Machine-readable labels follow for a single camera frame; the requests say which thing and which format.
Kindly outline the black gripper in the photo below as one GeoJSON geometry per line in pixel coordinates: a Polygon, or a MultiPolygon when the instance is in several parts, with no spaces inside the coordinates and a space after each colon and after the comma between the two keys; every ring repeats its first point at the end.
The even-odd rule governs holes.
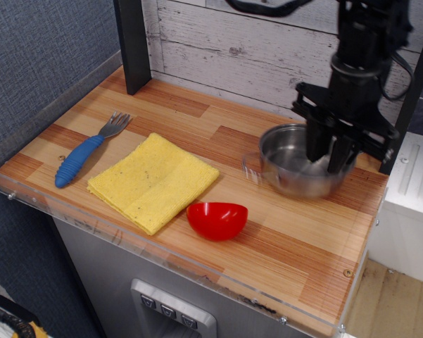
{"type": "Polygon", "coordinates": [[[360,151],[384,163],[391,158],[399,133],[379,111],[390,70],[334,68],[327,87],[296,85],[293,111],[307,121],[306,155],[311,162],[327,156],[328,173],[340,173],[360,151]]]}

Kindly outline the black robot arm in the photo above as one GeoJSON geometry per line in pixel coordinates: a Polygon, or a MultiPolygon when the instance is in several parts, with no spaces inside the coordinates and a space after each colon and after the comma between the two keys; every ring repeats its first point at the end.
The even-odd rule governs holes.
{"type": "Polygon", "coordinates": [[[306,121],[306,156],[329,157],[327,170],[341,172],[364,152],[387,162],[399,132],[379,111],[392,63],[413,74],[398,50],[412,26],[408,1],[340,1],[339,46],[327,87],[296,86],[293,111],[306,121]]]}

